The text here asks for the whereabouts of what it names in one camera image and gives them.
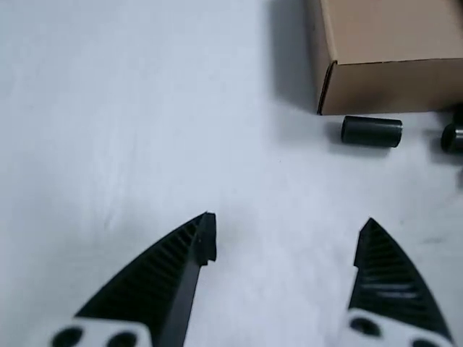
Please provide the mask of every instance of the cardboard box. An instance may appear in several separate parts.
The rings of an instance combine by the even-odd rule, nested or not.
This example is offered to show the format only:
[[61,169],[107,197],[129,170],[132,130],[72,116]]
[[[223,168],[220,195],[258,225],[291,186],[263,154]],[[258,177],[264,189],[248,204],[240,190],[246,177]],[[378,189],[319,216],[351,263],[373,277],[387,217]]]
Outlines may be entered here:
[[305,0],[318,113],[463,101],[463,1]]

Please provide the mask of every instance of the white table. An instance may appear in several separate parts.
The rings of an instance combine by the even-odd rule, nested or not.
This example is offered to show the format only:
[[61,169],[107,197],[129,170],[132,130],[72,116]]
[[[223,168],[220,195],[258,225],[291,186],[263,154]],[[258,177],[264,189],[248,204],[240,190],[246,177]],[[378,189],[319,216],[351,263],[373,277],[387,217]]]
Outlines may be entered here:
[[205,210],[218,259],[186,346],[332,346],[369,216],[463,344],[448,119],[389,115],[397,149],[341,145],[341,118],[311,114],[302,19],[298,0],[0,2],[0,346]]

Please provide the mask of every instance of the black cylinder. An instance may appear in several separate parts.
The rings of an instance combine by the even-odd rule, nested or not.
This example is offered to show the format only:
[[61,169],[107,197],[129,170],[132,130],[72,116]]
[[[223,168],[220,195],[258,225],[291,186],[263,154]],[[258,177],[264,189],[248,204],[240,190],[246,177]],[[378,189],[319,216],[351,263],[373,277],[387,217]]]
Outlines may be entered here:
[[402,121],[345,116],[341,141],[355,145],[397,147],[402,138]]
[[463,153],[463,125],[449,124],[445,127],[441,147],[447,153]]
[[459,104],[455,107],[453,123],[463,125],[463,104]]

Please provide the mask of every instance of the box flap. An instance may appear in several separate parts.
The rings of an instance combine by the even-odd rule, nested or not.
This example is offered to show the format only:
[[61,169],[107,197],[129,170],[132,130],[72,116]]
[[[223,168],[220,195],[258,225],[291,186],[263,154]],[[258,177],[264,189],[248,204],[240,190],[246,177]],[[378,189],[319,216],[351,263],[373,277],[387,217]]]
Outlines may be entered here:
[[320,0],[339,64],[463,57],[460,0]]
[[322,114],[441,110],[463,101],[463,59],[334,65]]

